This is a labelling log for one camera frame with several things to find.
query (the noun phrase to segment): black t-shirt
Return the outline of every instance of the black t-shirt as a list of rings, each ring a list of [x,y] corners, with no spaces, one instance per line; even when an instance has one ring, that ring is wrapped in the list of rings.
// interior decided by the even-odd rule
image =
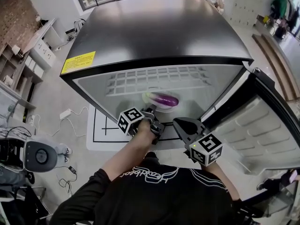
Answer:
[[[110,182],[100,169],[54,213],[50,225],[234,224],[233,201],[213,174],[141,164]]]

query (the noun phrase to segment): floor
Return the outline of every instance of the floor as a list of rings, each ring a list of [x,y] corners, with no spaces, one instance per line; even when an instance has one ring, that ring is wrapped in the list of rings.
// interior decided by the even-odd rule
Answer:
[[[234,29],[240,35],[255,60],[252,67],[259,67],[273,80],[276,80],[273,71],[267,66],[268,62],[265,56],[256,45],[255,41],[251,38],[252,34],[254,32],[257,33],[257,31],[246,30],[243,28]],[[71,41],[67,45],[63,46],[60,51],[55,52],[55,55],[58,58],[56,63],[53,68],[45,74],[44,81],[40,83],[34,91],[31,102],[37,108],[32,114],[39,114],[41,117],[39,129],[39,134],[41,135],[53,134],[58,129],[61,112],[70,108],[76,113],[79,113],[84,106],[89,106],[89,104],[81,96],[79,96],[59,77],[63,62],[72,46],[72,43],[73,42]],[[281,93],[281,89],[278,84],[276,85],[276,88]],[[78,135],[86,133],[87,114],[87,111],[84,110],[79,116],[72,114],[69,117]],[[38,119],[35,120],[35,126],[38,126]],[[62,121],[61,129],[53,137],[53,139],[58,143],[66,144],[73,150],[73,154],[70,155],[71,160],[69,164],[77,170],[78,174],[77,180],[72,182],[73,193],[114,154],[114,152],[87,150],[85,146],[85,136],[76,137],[69,121],[67,120]],[[183,151],[184,149],[158,151],[157,156],[162,164],[199,168],[198,164],[194,164],[182,153]],[[241,199],[246,199],[256,195],[256,185],[263,181],[266,177],[276,174],[276,172],[269,171],[264,172],[260,176],[249,176],[240,173],[222,158],[219,158],[218,163],[236,186]],[[72,180],[74,179],[74,175],[67,168],[57,168],[46,173],[36,173],[36,185],[42,185],[47,188],[44,202],[52,211],[54,211],[61,202],[69,197],[67,190],[60,187],[58,184],[58,179],[61,178]],[[284,214],[285,211],[279,212],[270,218],[261,219],[261,222],[264,225],[279,224]]]

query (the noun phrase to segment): fridge door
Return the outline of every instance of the fridge door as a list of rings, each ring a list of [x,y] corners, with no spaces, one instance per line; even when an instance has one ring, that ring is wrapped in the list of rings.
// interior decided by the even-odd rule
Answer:
[[[300,128],[289,105],[261,70],[201,117],[225,144],[228,161],[248,174],[300,166]]]

